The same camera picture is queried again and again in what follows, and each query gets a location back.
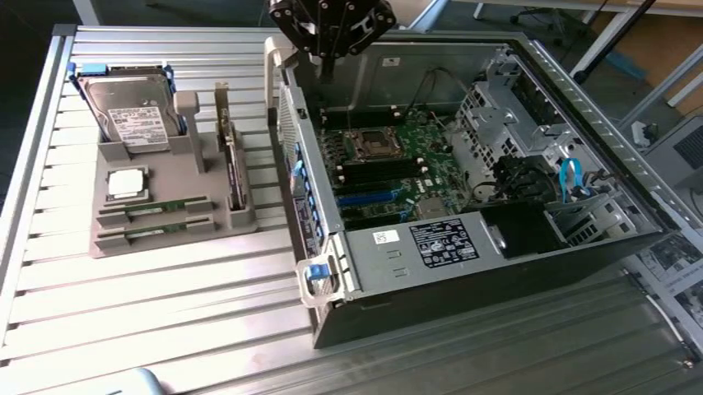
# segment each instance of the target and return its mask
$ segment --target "white label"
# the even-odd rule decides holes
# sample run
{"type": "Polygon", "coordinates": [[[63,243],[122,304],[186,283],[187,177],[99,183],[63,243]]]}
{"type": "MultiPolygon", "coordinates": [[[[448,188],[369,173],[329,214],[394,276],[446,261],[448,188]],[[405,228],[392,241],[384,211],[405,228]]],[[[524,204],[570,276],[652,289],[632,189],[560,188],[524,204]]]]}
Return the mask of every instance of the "white label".
{"type": "Polygon", "coordinates": [[[114,199],[133,198],[135,195],[138,195],[137,192],[117,193],[115,195],[111,195],[111,198],[114,199]]]}
{"type": "Polygon", "coordinates": [[[400,237],[397,237],[396,230],[385,230],[384,232],[373,233],[373,241],[376,241],[376,244],[392,243],[397,240],[400,240],[400,237]]]}
{"type": "Polygon", "coordinates": [[[163,230],[155,229],[155,230],[149,230],[146,232],[139,232],[139,233],[134,233],[131,235],[126,235],[125,237],[127,239],[135,239],[137,237],[143,237],[143,236],[150,236],[150,235],[161,235],[162,233],[163,233],[163,230]]]}
{"type": "Polygon", "coordinates": [[[165,143],[163,120],[158,107],[107,110],[114,130],[125,146],[165,143]]]}
{"type": "Polygon", "coordinates": [[[145,208],[143,210],[130,211],[127,214],[129,216],[142,216],[145,214],[155,214],[157,212],[161,212],[162,210],[163,209],[161,207],[145,208]]]}
{"type": "Polygon", "coordinates": [[[382,58],[382,66],[384,67],[400,66],[400,58],[382,58]]]}

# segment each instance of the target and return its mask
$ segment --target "green circuit board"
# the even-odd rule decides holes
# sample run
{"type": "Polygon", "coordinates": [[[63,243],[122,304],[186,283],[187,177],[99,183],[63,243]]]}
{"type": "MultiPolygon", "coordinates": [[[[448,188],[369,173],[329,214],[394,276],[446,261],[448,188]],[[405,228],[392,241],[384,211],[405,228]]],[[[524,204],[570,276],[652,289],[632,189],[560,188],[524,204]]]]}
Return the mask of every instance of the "green circuit board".
{"type": "MultiPolygon", "coordinates": [[[[353,145],[346,138],[349,132],[374,131],[377,129],[356,128],[319,132],[319,149],[326,172],[333,181],[334,192],[341,186],[334,176],[336,166],[357,162],[353,145]]],[[[416,205],[428,198],[440,198],[446,214],[457,214],[465,206],[469,193],[465,190],[461,170],[446,147],[448,142],[442,136],[444,129],[432,119],[429,113],[410,110],[402,124],[390,127],[390,130],[400,143],[401,154],[394,158],[380,159],[378,161],[420,157],[425,161],[428,171],[418,177],[386,181],[388,190],[392,190],[396,195],[392,202],[341,207],[340,212],[344,220],[388,216],[397,213],[398,221],[416,221],[418,219],[416,205]]]]}

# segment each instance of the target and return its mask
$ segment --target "gray table surface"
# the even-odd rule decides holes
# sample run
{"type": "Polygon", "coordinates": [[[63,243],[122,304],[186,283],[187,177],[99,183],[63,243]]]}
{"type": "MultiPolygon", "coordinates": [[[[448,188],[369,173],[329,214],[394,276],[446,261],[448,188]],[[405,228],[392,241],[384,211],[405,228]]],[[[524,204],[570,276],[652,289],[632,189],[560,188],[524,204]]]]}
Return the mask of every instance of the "gray table surface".
{"type": "Polygon", "coordinates": [[[0,222],[0,393],[103,393],[137,366],[167,393],[700,393],[700,372],[681,369],[665,323],[613,270],[311,349],[263,125],[262,41],[273,33],[79,27],[53,37],[0,222]],[[69,60],[166,61],[177,89],[197,91],[202,131],[214,130],[214,82],[229,83],[257,233],[86,256],[97,127],[65,83],[69,60]]]}

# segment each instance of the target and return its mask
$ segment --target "cable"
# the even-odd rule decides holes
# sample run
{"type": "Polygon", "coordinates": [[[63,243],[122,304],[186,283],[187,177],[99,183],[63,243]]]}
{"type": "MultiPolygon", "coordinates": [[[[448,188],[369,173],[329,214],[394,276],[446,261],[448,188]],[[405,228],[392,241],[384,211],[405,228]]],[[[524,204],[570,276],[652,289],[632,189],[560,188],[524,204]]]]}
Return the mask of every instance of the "cable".
{"type": "Polygon", "coordinates": [[[426,91],[425,99],[422,103],[426,105],[426,101],[429,101],[429,96],[432,96],[432,92],[434,92],[434,86],[437,85],[437,73],[432,73],[432,85],[429,86],[429,91],[426,91]]]}
{"type": "Polygon", "coordinates": [[[414,106],[414,101],[417,100],[417,96],[420,95],[421,87],[425,85],[426,78],[429,77],[429,74],[432,73],[433,73],[433,69],[425,71],[425,75],[421,77],[420,84],[417,85],[417,89],[414,90],[413,98],[409,100],[409,105],[406,105],[405,111],[402,111],[402,116],[406,115],[410,108],[414,106]]]}
{"type": "Polygon", "coordinates": [[[582,178],[581,178],[582,187],[586,187],[588,183],[592,184],[596,179],[598,179],[600,181],[605,181],[606,179],[610,179],[612,177],[614,177],[614,175],[612,173],[605,174],[605,169],[597,169],[596,171],[586,171],[582,173],[582,178]]]}
{"type": "MultiPolygon", "coordinates": [[[[594,15],[590,18],[590,21],[588,21],[588,23],[585,24],[586,32],[588,32],[588,30],[590,30],[590,26],[593,25],[594,19],[597,18],[597,15],[600,14],[600,11],[602,10],[602,7],[605,6],[606,2],[608,2],[608,0],[602,0],[602,3],[600,4],[600,7],[597,7],[597,10],[594,10],[594,15]]],[[[562,61],[565,60],[566,56],[569,55],[570,49],[573,48],[574,43],[578,42],[578,39],[580,39],[580,37],[576,37],[576,39],[573,41],[570,41],[569,47],[566,48],[565,52],[562,53],[561,57],[558,58],[558,63],[562,63],[562,61]]]]}
{"type": "MultiPolygon", "coordinates": [[[[522,8],[525,9],[525,11],[532,11],[532,10],[536,9],[534,7],[522,7],[522,8]]],[[[550,25],[549,22],[545,22],[545,21],[542,21],[541,19],[538,19],[538,18],[534,16],[534,14],[526,14],[526,15],[529,15],[529,16],[532,17],[532,19],[533,19],[534,21],[537,21],[538,23],[541,23],[542,25],[550,25]]]]}
{"type": "Polygon", "coordinates": [[[267,0],[263,0],[263,4],[261,5],[261,12],[258,13],[258,24],[257,24],[258,27],[261,27],[261,22],[263,22],[263,14],[265,14],[266,9],[267,9],[267,0]]]}
{"type": "Polygon", "coordinates": [[[688,189],[688,195],[690,197],[690,203],[693,205],[694,212],[698,215],[698,217],[703,218],[703,212],[700,212],[698,203],[696,203],[693,199],[693,189],[692,188],[688,189]]]}
{"type": "Polygon", "coordinates": [[[461,86],[461,91],[462,93],[468,94],[469,93],[469,88],[465,86],[465,84],[462,83],[462,81],[458,79],[458,77],[453,74],[453,72],[450,72],[448,69],[445,69],[444,67],[436,67],[434,68],[436,71],[438,72],[442,72],[445,73],[450,79],[453,79],[453,81],[458,84],[458,86],[461,86]]]}
{"type": "Polygon", "coordinates": [[[434,121],[437,121],[438,126],[444,129],[444,131],[449,132],[449,129],[446,129],[446,126],[441,123],[433,111],[429,111],[429,115],[432,116],[432,118],[434,118],[434,121]]]}

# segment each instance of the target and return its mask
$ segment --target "blue latch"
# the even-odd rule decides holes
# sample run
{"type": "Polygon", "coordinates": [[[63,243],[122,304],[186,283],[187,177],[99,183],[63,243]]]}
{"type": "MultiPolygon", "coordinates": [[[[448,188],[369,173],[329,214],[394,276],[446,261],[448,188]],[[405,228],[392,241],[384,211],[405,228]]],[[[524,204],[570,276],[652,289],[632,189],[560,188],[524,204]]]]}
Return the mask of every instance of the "blue latch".
{"type": "Polygon", "coordinates": [[[299,175],[299,171],[302,170],[302,161],[298,160],[295,162],[295,165],[293,166],[293,176],[297,177],[299,175]]]}
{"type": "Polygon", "coordinates": [[[305,270],[305,278],[310,280],[323,280],[329,277],[329,266],[322,264],[309,265],[305,270]]]}
{"type": "Polygon", "coordinates": [[[105,63],[86,63],[79,72],[81,77],[94,77],[107,75],[107,65],[105,63]]]}

